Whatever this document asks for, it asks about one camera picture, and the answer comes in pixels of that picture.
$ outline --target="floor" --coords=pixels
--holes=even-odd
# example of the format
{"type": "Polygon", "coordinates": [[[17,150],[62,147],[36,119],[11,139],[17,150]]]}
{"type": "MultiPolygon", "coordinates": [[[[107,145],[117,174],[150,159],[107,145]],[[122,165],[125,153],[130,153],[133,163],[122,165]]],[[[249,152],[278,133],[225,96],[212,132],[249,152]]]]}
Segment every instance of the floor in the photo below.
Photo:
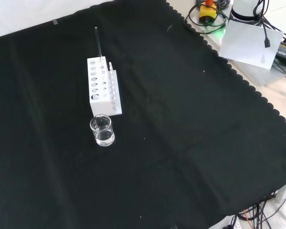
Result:
{"type": "MultiPolygon", "coordinates": [[[[282,203],[278,203],[275,199],[271,199],[266,203],[264,214],[266,217],[271,216],[282,203]]],[[[286,229],[286,201],[280,210],[268,220],[271,228],[273,229],[286,229]]],[[[269,226],[266,222],[263,223],[263,228],[268,229],[269,226]]],[[[251,229],[247,221],[237,220],[235,229],[251,229]]]]}

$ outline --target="table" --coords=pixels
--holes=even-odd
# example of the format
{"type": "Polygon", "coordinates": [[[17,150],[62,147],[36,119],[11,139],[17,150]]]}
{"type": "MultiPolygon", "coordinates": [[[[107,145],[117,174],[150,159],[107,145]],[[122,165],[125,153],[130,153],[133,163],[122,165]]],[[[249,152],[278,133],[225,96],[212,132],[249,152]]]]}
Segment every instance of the table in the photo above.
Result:
{"type": "MultiPolygon", "coordinates": [[[[192,0],[184,0],[182,3],[178,0],[167,0],[167,2],[175,10],[182,14],[183,17],[186,17],[189,9],[193,6],[192,0]]],[[[226,15],[229,15],[232,5],[224,10],[226,15]]],[[[199,11],[195,10],[191,14],[192,18],[197,18],[199,16],[199,11]]],[[[188,23],[192,25],[198,31],[201,31],[201,28],[194,25],[190,20],[188,23]]],[[[221,38],[223,36],[222,31],[216,34],[201,35],[212,46],[213,49],[219,51],[221,46],[221,38]]],[[[229,61],[229,64],[232,65],[232,68],[237,70],[250,85],[254,86],[257,91],[259,91],[263,97],[265,97],[276,110],[280,112],[280,115],[286,119],[286,78],[282,73],[279,73],[276,69],[271,68],[271,70],[266,70],[258,68],[249,64],[229,61]]],[[[281,203],[286,198],[286,185],[279,189],[277,194],[277,201],[281,203]]],[[[230,223],[232,216],[224,218],[221,222],[214,225],[210,229],[221,229],[223,226],[226,226],[230,223]]]]}
{"type": "Polygon", "coordinates": [[[0,228],[207,228],[283,186],[285,164],[286,123],[161,0],[0,38],[0,228]],[[95,26],[123,106],[106,148],[89,130],[95,26]]]}

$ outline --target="orange cable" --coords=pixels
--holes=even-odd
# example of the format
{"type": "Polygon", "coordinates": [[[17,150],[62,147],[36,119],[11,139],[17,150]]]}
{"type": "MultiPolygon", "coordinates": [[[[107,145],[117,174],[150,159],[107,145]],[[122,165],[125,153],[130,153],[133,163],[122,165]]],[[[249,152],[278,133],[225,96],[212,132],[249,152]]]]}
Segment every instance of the orange cable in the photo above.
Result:
{"type": "Polygon", "coordinates": [[[245,214],[245,217],[246,217],[246,220],[247,220],[248,224],[250,225],[251,229],[253,229],[251,223],[250,223],[249,220],[248,220],[248,217],[247,217],[247,214],[246,214],[246,211],[245,211],[245,210],[244,210],[244,214],[245,214]]]}

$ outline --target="black cable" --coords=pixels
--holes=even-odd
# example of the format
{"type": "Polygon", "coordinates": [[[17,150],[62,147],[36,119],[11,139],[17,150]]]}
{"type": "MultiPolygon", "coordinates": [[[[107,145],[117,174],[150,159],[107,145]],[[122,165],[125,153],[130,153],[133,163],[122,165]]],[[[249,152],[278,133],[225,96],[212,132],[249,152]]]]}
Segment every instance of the black cable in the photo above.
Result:
{"type": "Polygon", "coordinates": [[[193,24],[197,25],[197,26],[212,26],[212,27],[218,27],[217,29],[212,30],[212,31],[209,31],[209,32],[197,32],[197,31],[196,31],[196,33],[198,33],[198,34],[210,34],[210,33],[216,32],[216,31],[218,31],[218,30],[224,28],[224,27],[226,26],[226,21],[228,20],[228,17],[227,17],[220,9],[214,8],[214,7],[212,7],[212,6],[207,6],[207,5],[201,4],[201,3],[194,5],[194,6],[190,9],[188,15],[186,16],[186,18],[185,18],[185,20],[184,20],[184,24],[186,23],[186,19],[187,19],[187,18],[189,18],[190,21],[191,21],[193,24]],[[196,7],[198,7],[198,6],[206,6],[206,7],[208,7],[208,8],[212,8],[212,9],[216,10],[217,16],[220,15],[220,16],[224,19],[224,22],[223,22],[222,24],[219,24],[219,25],[211,25],[211,23],[201,25],[201,24],[198,24],[198,23],[194,22],[193,19],[192,19],[191,16],[190,16],[190,14],[191,14],[191,13],[193,12],[193,10],[194,10],[196,7]]]}
{"type": "MultiPolygon", "coordinates": [[[[255,206],[252,207],[252,215],[254,216],[254,208],[255,206]]],[[[253,229],[255,229],[255,220],[253,220],[253,229]]]]}
{"type": "Polygon", "coordinates": [[[278,68],[280,69],[277,69],[275,66],[272,66],[272,67],[274,67],[275,69],[277,69],[279,72],[281,72],[281,73],[283,73],[283,74],[286,74],[286,71],[280,66],[280,64],[276,61],[276,60],[274,60],[274,63],[278,66],[278,68]]]}
{"type": "Polygon", "coordinates": [[[266,218],[266,219],[270,219],[271,217],[273,217],[273,216],[280,210],[280,208],[285,204],[285,202],[286,202],[286,199],[285,199],[284,202],[281,204],[281,206],[275,211],[275,213],[273,213],[271,216],[269,216],[269,217],[266,218]]]}
{"type": "MultiPolygon", "coordinates": [[[[248,218],[249,221],[252,221],[252,220],[259,217],[259,215],[261,214],[259,209],[260,209],[260,207],[259,207],[259,205],[257,205],[256,206],[256,213],[252,217],[248,218]]],[[[241,214],[238,213],[237,216],[240,220],[247,221],[246,217],[243,217],[241,214]]]]}
{"type": "Polygon", "coordinates": [[[264,216],[265,219],[266,219],[266,222],[267,222],[267,224],[268,224],[268,227],[269,227],[270,229],[272,229],[271,226],[270,226],[270,223],[268,222],[267,217],[266,217],[265,214],[264,214],[264,207],[265,207],[265,205],[266,205],[266,202],[267,202],[267,201],[264,202],[264,205],[263,205],[263,208],[262,208],[262,216],[261,216],[261,219],[263,220],[263,216],[264,216]]]}
{"type": "Polygon", "coordinates": [[[262,17],[262,20],[264,21],[264,23],[266,23],[267,25],[269,25],[271,27],[271,29],[273,30],[277,30],[282,32],[280,29],[278,29],[277,27],[273,26],[265,17],[262,17]]]}

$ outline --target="white table surface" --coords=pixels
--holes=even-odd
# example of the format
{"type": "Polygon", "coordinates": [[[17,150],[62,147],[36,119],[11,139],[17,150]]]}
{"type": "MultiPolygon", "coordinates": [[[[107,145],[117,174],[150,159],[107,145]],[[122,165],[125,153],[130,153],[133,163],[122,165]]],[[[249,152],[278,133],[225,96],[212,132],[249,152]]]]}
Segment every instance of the white table surface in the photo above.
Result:
{"type": "MultiPolygon", "coordinates": [[[[188,11],[195,4],[195,0],[167,0],[167,2],[175,10],[177,10],[180,14],[182,14],[183,17],[187,16],[188,11]]],[[[274,21],[273,19],[274,16],[272,16],[273,14],[277,16],[278,10],[274,9],[274,11],[270,11],[270,12],[268,10],[268,13],[266,14],[266,18],[268,18],[269,21],[271,21],[273,25],[277,26],[278,28],[281,28],[280,21],[274,21]]],[[[192,25],[193,28],[195,28],[196,30],[200,30],[198,26],[192,24],[189,20],[188,22],[192,25]]],[[[282,22],[285,23],[284,28],[286,29],[286,17],[284,17],[284,20],[282,22]]],[[[218,42],[218,38],[214,37],[214,35],[211,35],[212,39],[208,35],[201,35],[201,36],[203,36],[204,39],[208,41],[208,44],[211,45],[213,49],[219,51],[220,42],[218,42]]],[[[235,62],[235,61],[229,61],[228,63],[232,65],[232,68],[235,69],[238,74],[242,75],[243,78],[250,83],[250,85],[254,86],[256,90],[262,94],[263,97],[267,98],[268,102],[274,106],[274,109],[278,110],[280,112],[280,115],[286,119],[286,78],[284,74],[278,71],[276,72],[276,70],[273,68],[271,69],[271,72],[270,72],[269,70],[264,71],[264,69],[254,66],[254,68],[260,69],[260,73],[264,77],[270,77],[270,74],[272,73],[281,74],[278,80],[272,83],[269,83],[269,84],[261,85],[259,83],[256,83],[254,80],[252,80],[252,74],[254,72],[254,71],[252,72],[252,67],[253,67],[252,65],[235,62]]]]}

